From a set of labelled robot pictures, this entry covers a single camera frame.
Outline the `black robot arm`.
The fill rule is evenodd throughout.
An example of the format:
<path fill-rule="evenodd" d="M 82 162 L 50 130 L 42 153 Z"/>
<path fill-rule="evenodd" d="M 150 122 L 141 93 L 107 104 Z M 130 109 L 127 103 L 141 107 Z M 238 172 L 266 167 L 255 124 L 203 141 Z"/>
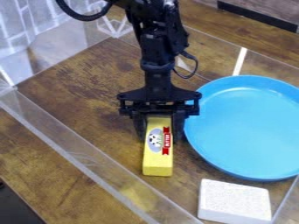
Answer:
<path fill-rule="evenodd" d="M 153 116 L 171 118 L 173 139 L 183 137 L 185 119 L 201 113 L 202 94 L 173 84 L 175 57 L 186 52 L 189 33 L 183 28 L 178 0 L 106 0 L 126 10 L 142 49 L 141 67 L 145 86 L 121 93 L 119 113 L 134 120 L 135 131 L 146 138 L 146 127 Z"/>

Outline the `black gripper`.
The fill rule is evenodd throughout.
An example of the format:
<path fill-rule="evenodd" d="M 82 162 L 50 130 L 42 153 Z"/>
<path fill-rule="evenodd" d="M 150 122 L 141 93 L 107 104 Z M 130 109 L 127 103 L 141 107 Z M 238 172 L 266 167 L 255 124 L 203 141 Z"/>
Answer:
<path fill-rule="evenodd" d="M 146 140 L 146 115 L 173 114 L 173 141 L 178 143 L 183 137 L 186 117 L 201 114 L 202 94 L 173 84 L 173 62 L 154 66 L 143 61 L 141 67 L 145 70 L 145 86 L 117 96 L 119 114 L 134 117 L 135 131 L 142 141 Z"/>

